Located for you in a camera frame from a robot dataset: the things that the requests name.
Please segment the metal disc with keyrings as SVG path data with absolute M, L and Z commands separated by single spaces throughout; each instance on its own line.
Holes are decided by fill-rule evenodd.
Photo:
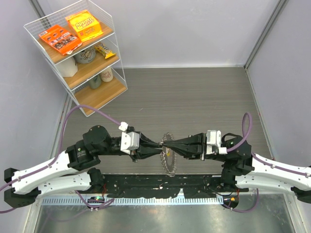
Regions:
M 164 168 L 165 173 L 169 177 L 174 177 L 176 173 L 176 161 L 177 161 L 177 154 L 168 147 L 162 147 L 162 153 L 160 154 L 160 161 Z

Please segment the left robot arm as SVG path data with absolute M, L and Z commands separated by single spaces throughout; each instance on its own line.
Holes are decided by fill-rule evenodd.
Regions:
M 120 137 L 111 137 L 105 127 L 97 125 L 53 159 L 25 170 L 6 169 L 4 180 L 9 188 L 4 191 L 4 201 L 12 208 L 20 208 L 57 192 L 99 193 L 105 188 L 104 177 L 95 168 L 101 162 L 100 156 L 128 155 L 136 161 L 161 152 L 160 143 L 133 128 Z

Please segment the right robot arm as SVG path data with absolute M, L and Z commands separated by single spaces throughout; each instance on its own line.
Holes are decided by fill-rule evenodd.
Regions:
M 304 203 L 311 201 L 311 168 L 277 162 L 252 152 L 247 134 L 221 135 L 209 130 L 174 140 L 164 137 L 161 145 L 190 160 L 215 160 L 222 162 L 220 186 L 225 191 L 233 189 L 267 189 L 293 194 Z

